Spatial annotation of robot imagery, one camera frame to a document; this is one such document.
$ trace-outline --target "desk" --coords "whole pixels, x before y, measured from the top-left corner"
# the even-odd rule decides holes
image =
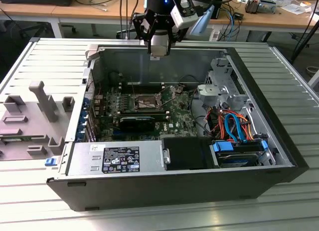
[[[235,12],[242,13],[244,19],[240,25],[240,29],[245,30],[258,30],[258,31],[273,31],[273,32],[295,32],[302,33],[309,23],[310,13],[302,13],[299,15],[290,13],[281,8],[276,9],[275,14],[258,13],[251,14],[245,12],[244,3],[238,3],[237,0],[231,1],[230,5],[234,8]],[[212,33],[210,40],[216,40],[219,31],[225,28],[229,23],[229,19],[224,11],[221,11],[217,20],[211,20]],[[312,21],[309,26],[309,30],[315,25],[315,21]]]
[[[129,0],[128,14],[132,13],[136,0]],[[125,23],[125,0],[123,0],[123,22]],[[56,38],[62,38],[60,23],[90,23],[90,24],[120,24],[119,13],[120,0],[114,0],[107,3],[107,12],[92,7],[82,5],[74,1],[69,7],[53,5],[29,5],[29,4],[3,4],[0,7],[14,20],[22,21],[43,21],[49,22]],[[143,12],[144,0],[140,0],[136,12]],[[245,12],[245,4],[236,4],[231,2],[235,11],[244,14],[244,20],[241,29],[258,31],[276,31],[276,32],[303,32],[306,28],[310,14],[303,13],[295,15],[281,8],[278,8],[276,14],[248,14]],[[6,20],[8,17],[0,11],[0,20]],[[221,12],[219,19],[212,19],[208,28],[212,28],[211,40],[216,40],[219,31],[227,26],[229,19],[224,12]]]

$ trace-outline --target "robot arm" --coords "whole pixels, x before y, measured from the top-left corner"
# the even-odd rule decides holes
[[[135,13],[133,24],[149,54],[167,56],[172,44],[182,41],[201,15],[192,0],[147,0],[145,13]]]

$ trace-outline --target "motherboard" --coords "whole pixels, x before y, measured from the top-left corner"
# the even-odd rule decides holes
[[[160,140],[197,136],[183,87],[111,87],[95,100],[97,141]]]

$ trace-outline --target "power supply label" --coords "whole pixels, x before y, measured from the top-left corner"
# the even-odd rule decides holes
[[[140,171],[140,148],[110,147],[104,148],[102,172],[122,173]]]

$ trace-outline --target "aluminum profile table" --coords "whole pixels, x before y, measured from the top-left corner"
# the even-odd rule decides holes
[[[9,94],[35,101],[28,91],[32,79],[42,79],[44,90],[53,94],[56,101],[66,94],[75,96],[87,66],[84,56],[87,45],[108,43],[115,40],[45,38],[30,42],[1,83],[0,102]],[[225,42],[211,46],[236,48],[308,163],[310,169],[305,174],[291,183],[276,185],[253,200],[75,212],[45,183],[47,177],[57,172],[56,167],[45,167],[44,160],[2,161],[0,229],[316,230],[319,227],[319,98],[274,47]]]

